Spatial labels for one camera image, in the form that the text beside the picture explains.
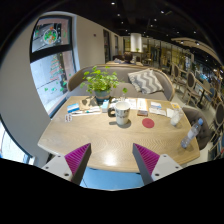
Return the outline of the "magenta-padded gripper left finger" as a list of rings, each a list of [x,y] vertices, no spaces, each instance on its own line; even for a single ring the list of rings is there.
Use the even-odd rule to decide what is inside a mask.
[[[91,144],[87,143],[66,155],[56,155],[43,170],[79,185],[91,155]]]

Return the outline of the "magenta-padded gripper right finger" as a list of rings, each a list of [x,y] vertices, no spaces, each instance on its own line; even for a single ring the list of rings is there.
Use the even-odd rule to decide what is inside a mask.
[[[182,169],[182,167],[167,154],[159,155],[136,143],[133,144],[132,153],[145,185]]]

